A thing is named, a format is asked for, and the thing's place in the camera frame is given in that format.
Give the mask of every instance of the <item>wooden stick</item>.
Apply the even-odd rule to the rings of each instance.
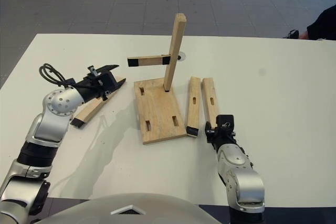
[[[115,78],[117,82],[124,79],[121,77],[115,77]],[[111,100],[111,98],[117,93],[119,89],[109,94],[107,96],[108,99],[105,101],[103,101],[102,98],[98,98],[88,102],[85,108],[82,109],[81,112],[79,112],[75,116],[75,118],[71,121],[70,124],[76,128],[81,128],[84,124],[88,123],[108,101]]]
[[[171,58],[169,65],[167,65],[166,67],[166,73],[164,75],[164,81],[163,81],[163,87],[165,91],[169,91],[170,87],[172,86],[177,58],[179,56],[178,52],[180,51],[186,22],[187,19],[185,18],[183,13],[177,13],[175,15],[172,40],[170,42],[170,48],[169,48],[169,54],[171,55]]]
[[[168,65],[170,62],[170,55],[127,57],[127,62],[129,67]]]
[[[211,124],[211,128],[216,127],[216,117],[218,116],[217,98],[213,78],[204,78],[203,89],[205,95],[206,116]]]
[[[189,106],[187,118],[187,134],[198,136],[201,79],[191,76],[189,83]]]

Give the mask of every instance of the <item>small wooden piece on table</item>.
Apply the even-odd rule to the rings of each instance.
[[[116,76],[115,79],[117,82],[119,82],[123,80],[124,78]],[[75,116],[75,118],[71,121],[70,124],[76,128],[81,128],[84,124],[88,123],[108,101],[111,100],[111,98],[117,93],[119,89],[109,94],[107,96],[108,99],[105,101],[103,101],[102,98],[98,98],[98,99],[93,99],[90,102],[88,102],[85,108],[82,109],[81,112],[79,112]]]
[[[218,105],[213,78],[203,79],[203,89],[205,95],[205,110],[207,120],[210,122],[211,128],[216,127],[216,117],[218,116]]]
[[[200,78],[191,76],[189,83],[189,105],[187,118],[187,135],[197,137],[199,128],[199,107],[201,94]]]
[[[127,57],[129,67],[168,65],[170,55]]]
[[[163,80],[134,83],[143,144],[186,135],[174,91],[165,92]]]
[[[171,58],[169,65],[166,67],[166,73],[164,75],[164,82],[163,82],[165,91],[169,91],[172,86],[174,71],[177,63],[177,58],[180,52],[186,22],[187,19],[185,18],[183,13],[177,13],[175,15],[172,40],[170,42],[170,48],[169,48],[169,54]]]

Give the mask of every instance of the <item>black end cap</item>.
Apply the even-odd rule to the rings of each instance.
[[[162,65],[169,65],[170,63],[170,56],[162,57]]]
[[[70,124],[76,128],[81,128],[85,124],[85,122],[79,120],[78,118],[74,118]]]
[[[188,135],[194,136],[194,137],[198,136],[198,129],[190,127],[190,126],[187,126],[186,130],[187,130],[187,134]]]
[[[139,66],[138,59],[127,59],[127,62],[128,62],[129,67],[138,67]]]

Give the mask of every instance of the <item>person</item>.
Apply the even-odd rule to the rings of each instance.
[[[298,30],[289,32],[286,39],[328,39],[336,40],[336,5],[324,10],[317,20],[299,34]]]

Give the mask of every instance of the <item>gray tile floor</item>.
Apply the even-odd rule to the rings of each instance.
[[[336,0],[0,0],[0,87],[36,33],[285,36],[305,30]]]

